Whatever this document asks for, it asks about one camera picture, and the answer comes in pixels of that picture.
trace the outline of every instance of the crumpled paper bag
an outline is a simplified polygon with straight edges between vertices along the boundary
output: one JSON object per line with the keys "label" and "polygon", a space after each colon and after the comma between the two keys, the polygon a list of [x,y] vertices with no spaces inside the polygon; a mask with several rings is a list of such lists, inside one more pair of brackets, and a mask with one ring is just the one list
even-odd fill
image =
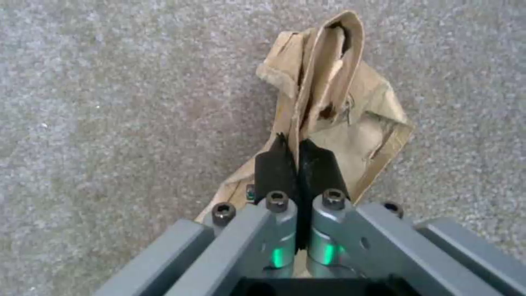
{"label": "crumpled paper bag", "polygon": [[[318,28],[281,32],[256,71],[279,89],[272,132],[258,153],[284,133],[298,168],[299,143],[311,138],[334,152],[355,204],[413,130],[389,82],[361,60],[363,39],[357,14],[345,11]],[[197,221],[218,202],[245,205],[255,158],[222,182]]]}

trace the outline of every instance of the metal cylinder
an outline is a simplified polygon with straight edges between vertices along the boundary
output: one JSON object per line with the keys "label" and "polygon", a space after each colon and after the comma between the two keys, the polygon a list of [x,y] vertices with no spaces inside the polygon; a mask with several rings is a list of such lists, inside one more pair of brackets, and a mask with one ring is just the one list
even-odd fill
{"label": "metal cylinder", "polygon": [[229,202],[219,202],[212,208],[212,221],[217,226],[226,226],[236,216],[236,207]]}
{"label": "metal cylinder", "polygon": [[342,190],[329,188],[323,192],[322,198],[323,205],[330,210],[338,211],[345,206],[346,197]]}
{"label": "metal cylinder", "polygon": [[274,213],[282,213],[287,210],[289,196],[283,191],[270,191],[265,197],[265,204],[269,211]]}
{"label": "metal cylinder", "polygon": [[[277,222],[276,235],[279,237],[279,242],[271,253],[268,266],[270,269],[285,268],[294,262],[294,256],[296,253],[296,223],[298,219],[298,208],[294,201],[288,200],[288,198],[286,205],[286,208],[281,212],[273,211],[273,215],[276,217]],[[267,203],[260,202],[258,206],[268,208]],[[267,276],[271,276],[269,271],[267,271],[266,274]]]}

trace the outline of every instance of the black screw head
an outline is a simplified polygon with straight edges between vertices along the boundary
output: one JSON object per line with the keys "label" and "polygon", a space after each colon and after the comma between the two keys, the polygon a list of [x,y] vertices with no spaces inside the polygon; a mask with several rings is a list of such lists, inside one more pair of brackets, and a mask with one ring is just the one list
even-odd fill
{"label": "black screw head", "polygon": [[217,226],[226,226],[236,216],[236,207],[229,202],[219,202],[212,208],[212,221]]}
{"label": "black screw head", "polygon": [[345,207],[345,194],[342,190],[329,188],[322,194],[322,204],[330,210],[341,210]]}
{"label": "black screw head", "polygon": [[274,213],[282,213],[287,210],[289,205],[289,196],[279,190],[270,191],[265,197],[267,209]]}

